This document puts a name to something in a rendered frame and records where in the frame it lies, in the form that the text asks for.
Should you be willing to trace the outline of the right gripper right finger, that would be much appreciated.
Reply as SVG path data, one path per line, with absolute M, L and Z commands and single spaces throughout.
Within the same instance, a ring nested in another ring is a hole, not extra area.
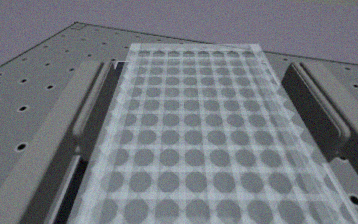
M 281 84 L 326 161 L 358 174 L 358 101 L 321 62 L 290 63 Z

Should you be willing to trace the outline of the grey flat rectangular panel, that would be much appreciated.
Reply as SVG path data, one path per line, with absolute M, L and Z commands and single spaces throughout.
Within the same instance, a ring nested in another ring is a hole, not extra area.
M 125 61 L 131 43 L 219 44 L 74 22 L 0 64 L 0 187 L 84 60 Z M 321 61 L 358 101 L 358 63 L 262 50 L 282 81 L 292 62 Z M 358 174 L 328 163 L 358 212 Z

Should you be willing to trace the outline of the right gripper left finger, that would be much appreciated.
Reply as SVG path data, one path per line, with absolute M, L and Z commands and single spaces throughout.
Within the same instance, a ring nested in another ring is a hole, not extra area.
M 0 224 L 43 224 L 73 156 L 89 161 L 118 80 L 84 60 L 0 187 Z

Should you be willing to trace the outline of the clear well plate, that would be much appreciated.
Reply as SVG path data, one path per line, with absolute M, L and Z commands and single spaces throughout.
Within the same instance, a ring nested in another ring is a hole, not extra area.
M 131 43 L 66 224 L 358 224 L 358 213 L 259 44 Z

